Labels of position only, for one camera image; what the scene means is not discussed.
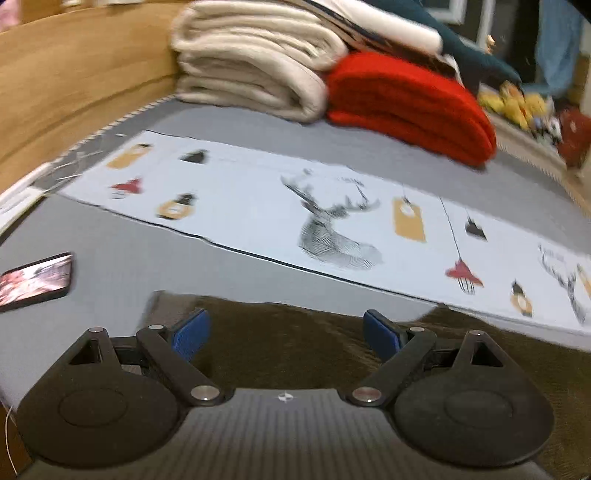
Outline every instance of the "white cable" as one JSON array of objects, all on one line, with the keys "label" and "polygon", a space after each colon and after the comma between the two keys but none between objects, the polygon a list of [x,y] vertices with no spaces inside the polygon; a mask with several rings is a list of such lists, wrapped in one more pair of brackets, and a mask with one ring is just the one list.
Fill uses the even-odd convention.
[{"label": "white cable", "polygon": [[14,466],[14,462],[12,461],[12,457],[10,456],[10,448],[8,448],[8,419],[10,418],[11,411],[12,407],[8,409],[8,412],[6,413],[6,419],[4,420],[4,438],[6,440],[6,453],[8,454],[8,459],[10,460],[10,464],[12,465],[14,474],[18,476],[17,468]]}]

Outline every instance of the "dark brown fabric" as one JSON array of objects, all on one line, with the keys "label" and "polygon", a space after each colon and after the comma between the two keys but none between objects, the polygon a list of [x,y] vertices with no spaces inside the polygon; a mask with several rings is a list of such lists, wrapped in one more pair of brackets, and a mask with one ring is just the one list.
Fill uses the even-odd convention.
[{"label": "dark brown fabric", "polygon": [[[180,298],[168,295],[152,304],[158,323],[167,316],[167,306],[175,317],[180,304],[184,312],[207,309],[211,337],[192,363],[225,387],[345,388],[381,364],[363,341],[357,317],[280,304],[173,297]],[[144,325],[149,323],[148,313]],[[554,408],[555,431],[539,463],[557,480],[580,480],[591,472],[591,354],[499,330],[445,307],[412,325],[447,338],[461,339],[471,329],[491,335]]]}]

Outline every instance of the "red blanket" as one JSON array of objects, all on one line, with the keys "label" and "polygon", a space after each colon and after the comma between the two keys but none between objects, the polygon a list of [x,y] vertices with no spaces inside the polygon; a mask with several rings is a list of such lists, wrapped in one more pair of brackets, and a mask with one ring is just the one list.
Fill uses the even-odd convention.
[{"label": "red blanket", "polygon": [[496,151],[495,130],[462,85],[374,52],[345,57],[328,77],[329,119],[382,132],[470,166]]}]

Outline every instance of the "red lamp print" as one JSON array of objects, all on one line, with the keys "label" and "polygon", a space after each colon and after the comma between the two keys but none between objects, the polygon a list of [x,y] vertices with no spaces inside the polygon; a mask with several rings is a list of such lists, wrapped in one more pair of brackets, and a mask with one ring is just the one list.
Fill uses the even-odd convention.
[{"label": "red lamp print", "polygon": [[141,181],[142,179],[137,177],[125,183],[112,185],[111,189],[113,190],[113,198],[122,199],[131,193],[135,195],[142,193]]},{"label": "red lamp print", "polygon": [[445,208],[445,204],[443,203],[443,199],[440,197],[441,205],[443,205],[443,211],[447,217],[447,222],[449,223],[449,228],[452,230],[453,235],[453,242],[456,244],[457,256],[459,257],[456,264],[453,268],[446,270],[445,275],[449,278],[455,278],[462,289],[462,292],[468,295],[474,295],[474,286],[484,287],[480,278],[475,276],[468,268],[468,265],[462,260],[462,255],[460,253],[460,249],[457,246],[456,234],[453,231],[452,222],[449,219],[449,215],[447,214],[447,210]]}]

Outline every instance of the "smartphone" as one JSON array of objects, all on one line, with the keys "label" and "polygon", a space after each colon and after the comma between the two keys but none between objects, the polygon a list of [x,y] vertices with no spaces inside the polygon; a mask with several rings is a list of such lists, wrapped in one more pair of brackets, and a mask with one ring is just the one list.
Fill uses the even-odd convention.
[{"label": "smartphone", "polygon": [[0,277],[0,312],[67,295],[74,254],[45,258],[4,272]]}]

